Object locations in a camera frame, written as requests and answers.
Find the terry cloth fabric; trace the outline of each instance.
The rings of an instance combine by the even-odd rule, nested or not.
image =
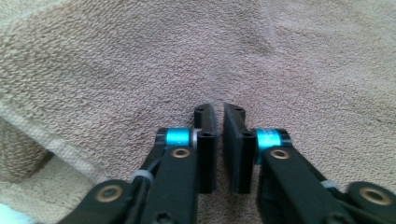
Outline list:
[[[2,180],[15,173],[7,158],[37,167],[45,150],[93,183],[128,179],[158,128],[191,125],[204,103],[221,121],[227,102],[248,127],[287,129],[343,188],[396,191],[394,1],[30,2],[0,6],[0,127],[13,133],[1,137]],[[17,142],[27,147],[7,148]],[[254,193],[227,193],[221,153],[218,176],[199,221],[258,223]]]

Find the blue tape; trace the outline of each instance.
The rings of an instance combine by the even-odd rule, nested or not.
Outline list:
[[[170,128],[165,137],[167,146],[183,146],[190,145],[190,129],[188,128]]]
[[[268,147],[282,146],[282,137],[276,129],[256,129],[257,134],[257,160],[256,164],[262,164],[262,153]]]

